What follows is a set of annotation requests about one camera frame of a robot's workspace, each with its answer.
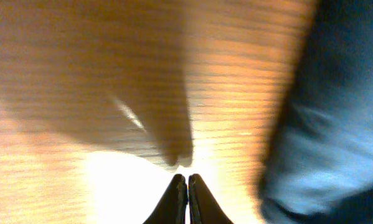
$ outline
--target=wooden floor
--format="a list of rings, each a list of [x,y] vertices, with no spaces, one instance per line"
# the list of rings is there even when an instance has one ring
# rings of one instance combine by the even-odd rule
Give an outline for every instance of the wooden floor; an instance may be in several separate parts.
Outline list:
[[[234,223],[313,0],[0,1],[0,223],[142,223],[176,172]]]

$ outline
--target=pant leg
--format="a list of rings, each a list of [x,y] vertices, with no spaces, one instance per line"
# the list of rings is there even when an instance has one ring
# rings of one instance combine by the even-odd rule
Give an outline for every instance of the pant leg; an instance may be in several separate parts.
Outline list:
[[[345,223],[335,217],[363,211],[373,190],[373,1],[323,0],[295,76],[264,174],[263,215]],[[355,197],[364,203],[348,205]],[[366,218],[348,223],[373,223]]]

